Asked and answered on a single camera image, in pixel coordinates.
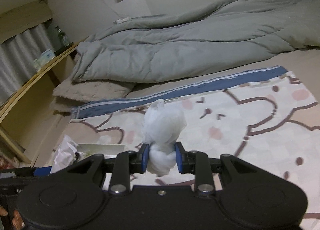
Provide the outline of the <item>left hand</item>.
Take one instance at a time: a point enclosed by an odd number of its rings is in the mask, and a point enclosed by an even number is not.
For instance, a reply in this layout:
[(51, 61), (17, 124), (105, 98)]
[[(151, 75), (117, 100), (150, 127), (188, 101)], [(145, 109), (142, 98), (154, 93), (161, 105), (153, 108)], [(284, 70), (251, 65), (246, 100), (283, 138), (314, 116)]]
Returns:
[[(7, 216), (8, 212), (2, 206), (0, 206), (0, 216)], [(21, 218), (19, 211), (16, 209), (14, 210), (14, 217), (12, 218), (12, 226), (16, 230), (22, 230), (24, 227), (24, 222)]]

